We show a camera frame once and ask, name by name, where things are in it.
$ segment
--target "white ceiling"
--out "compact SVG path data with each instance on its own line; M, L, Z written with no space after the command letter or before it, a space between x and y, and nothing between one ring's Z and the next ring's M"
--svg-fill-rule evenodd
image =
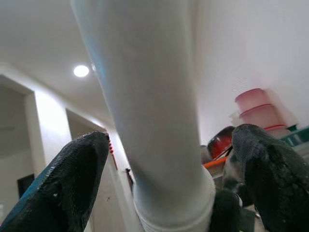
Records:
M9 62L103 120L109 112L96 77L77 78L90 65L69 0L0 3L0 61Z

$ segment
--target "stacked food containers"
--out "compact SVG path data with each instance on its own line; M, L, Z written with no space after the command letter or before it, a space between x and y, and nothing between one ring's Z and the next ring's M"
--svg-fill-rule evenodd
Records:
M289 133L263 89L255 88L246 91L237 96L235 102L240 109L239 117L244 123L262 127L277 138Z

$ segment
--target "white wall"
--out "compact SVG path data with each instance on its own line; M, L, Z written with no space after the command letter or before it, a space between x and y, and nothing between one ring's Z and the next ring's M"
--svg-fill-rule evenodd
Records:
M202 142L238 110L234 98L270 92L288 125L309 124L309 1L200 0L196 74Z
M70 117L69 126L72 138L79 137L88 132L103 130L99 128L91 128ZM121 170L117 173L114 161L111 155L109 155L103 170L97 199L90 220L94 231L141 231L141 227L139 228L139 222L137 222L137 225L132 223L137 219L136 212L128 212L128 207L126 207L127 202L132 202L131 197L126 174Z
M25 88L28 94L25 101L26 113L28 116L29 135L36 174L55 157L61 147L71 138L67 112L72 112L79 118L90 121L92 124L97 125L97 127L105 128L108 131L119 168L116 170L112 162L107 163L123 217L117 218L123 220L124 226L121 228L124 228L124 231L142 231L124 172L125 168L129 167L129 164L114 126L98 120L87 113L87 109L72 104L40 82L15 69L10 64L0 63L0 83L3 79L5 79L4 82L7 85L16 87L17 84L19 85L18 88L20 87L23 90Z
M0 157L30 149L24 98L0 84Z
M19 200L17 180L31 174L33 167L30 150L0 156L0 203L4 205L0 224Z

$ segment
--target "plastic lid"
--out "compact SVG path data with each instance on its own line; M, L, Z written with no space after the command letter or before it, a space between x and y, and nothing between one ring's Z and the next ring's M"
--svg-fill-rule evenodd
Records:
M248 113L248 112L251 112L251 111L253 111L253 110L255 110L255 109L262 108L262 107L265 107L265 106L272 106L272 107L274 107L272 104L263 104L263 105L259 105L259 106L253 107L253 108L251 108L251 109L249 109L249 110L246 110L245 112L241 113L241 114L239 115L239 118L242 118L242 116L244 116L244 115L245 115L246 113Z
M274 126L271 126L271 127L266 127L266 128L264 128L264 130L270 131L270 130L278 129L278 128L282 128L282 127L285 128L285 125L283 125L283 124L274 125Z
M250 89L250 90L248 90L248 91L246 91L246 92L243 92L243 93L239 94L239 95L235 98L235 101L237 102L237 100L238 100L239 98L241 98L244 94L249 93L249 92L251 92L251 91L256 91L256 90L264 91L264 90L262 90L261 88Z

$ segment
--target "black object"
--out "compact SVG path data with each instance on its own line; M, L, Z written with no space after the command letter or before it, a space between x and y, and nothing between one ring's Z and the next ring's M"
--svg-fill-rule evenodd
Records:
M294 124L290 127L287 128L290 132L296 131L297 130L297 124Z
M239 232L239 215L238 196L228 190L217 190L209 231Z
M241 198L243 207L247 207L253 204L252 198L250 197L246 185L239 185L236 194L239 195L239 197Z
M0 232L83 232L109 153L109 138L93 132L68 143L33 181Z
M239 228L243 232L254 232L255 212L249 209L240 209Z
M34 174L27 175L17 180L19 198L23 196L23 194L26 192L26 190L32 184L33 181L34 181Z
M127 177L127 180L129 182L130 189L131 189L131 192L132 192L133 191L134 181L133 181L133 179L132 179L132 177L130 175L130 171L131 171L131 169L126 168L126 177Z
M308 164L285 142L250 124L233 131L233 148L265 228L308 232Z

